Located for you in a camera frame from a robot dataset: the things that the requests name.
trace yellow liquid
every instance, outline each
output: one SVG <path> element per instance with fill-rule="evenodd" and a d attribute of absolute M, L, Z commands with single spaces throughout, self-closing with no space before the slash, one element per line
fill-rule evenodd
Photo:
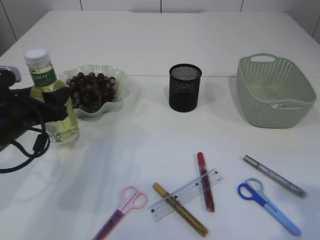
<path fill-rule="evenodd" d="M 46 73 L 53 68 L 52 64 L 44 67 L 29 67 L 29 71 L 32 74 L 42 74 Z M 58 89 L 64 88 L 67 85 L 61 80 L 57 79 L 53 84 L 48 86 L 33 86 L 30 91 L 30 97 L 38 99 L 44 102 L 42 92 L 50 93 Z M 71 143 L 79 133 L 78 122 L 72 107 L 71 98 L 67 100 L 66 109 L 68 112 L 68 117 L 62 121 L 48 122 L 45 124 L 46 132 L 49 134 L 50 141 L 58 144 L 68 144 Z"/>

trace green plastic basket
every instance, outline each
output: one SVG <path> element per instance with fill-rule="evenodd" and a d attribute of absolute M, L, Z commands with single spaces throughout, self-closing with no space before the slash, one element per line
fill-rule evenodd
<path fill-rule="evenodd" d="M 272 60 L 252 60 L 258 56 Z M 308 79 L 292 61 L 268 53 L 240 59 L 236 90 L 248 122 L 262 128 L 294 127 L 317 99 Z"/>

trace scissors blade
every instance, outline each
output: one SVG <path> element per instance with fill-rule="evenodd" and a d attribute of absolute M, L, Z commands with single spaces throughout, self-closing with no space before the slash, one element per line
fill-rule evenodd
<path fill-rule="evenodd" d="M 290 219 L 287 218 L 287 216 L 282 211 L 280 211 L 271 201 L 268 201 L 263 207 L 290 233 L 295 236 L 301 236 L 300 229 L 292 221 L 290 221 Z"/>
<path fill-rule="evenodd" d="M 95 235 L 93 240 L 103 240 L 106 238 L 106 236 L 109 235 L 109 233 L 115 228 L 115 226 L 118 225 L 118 223 L 121 221 L 121 219 L 125 215 L 120 211 L 116 210 L 113 215 L 109 218 L 109 220 L 103 225 L 103 227 L 100 229 L 100 231 Z"/>

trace white bottle cap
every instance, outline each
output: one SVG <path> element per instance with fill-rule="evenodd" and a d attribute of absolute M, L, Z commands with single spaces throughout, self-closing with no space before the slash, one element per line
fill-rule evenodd
<path fill-rule="evenodd" d="M 47 50 L 42 48 L 34 48 L 27 51 L 24 60 L 28 67 L 43 67 L 51 63 L 51 59 Z"/>

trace ruler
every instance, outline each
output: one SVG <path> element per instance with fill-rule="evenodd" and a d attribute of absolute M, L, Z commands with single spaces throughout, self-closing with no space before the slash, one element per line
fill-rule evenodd
<path fill-rule="evenodd" d="M 166 199 L 174 197 L 178 202 L 181 203 L 181 205 L 184 205 L 207 190 L 208 188 L 204 189 L 202 185 L 202 179 L 205 176 L 208 176 L 210 187 L 216 185 L 224 179 L 220 172 L 214 168 L 208 171 L 206 174 L 203 174 L 195 180 L 189 182 L 177 191 L 174 191 L 170 195 L 148 207 L 148 211 L 151 213 L 154 220 L 157 222 L 175 210 L 166 202 Z"/>

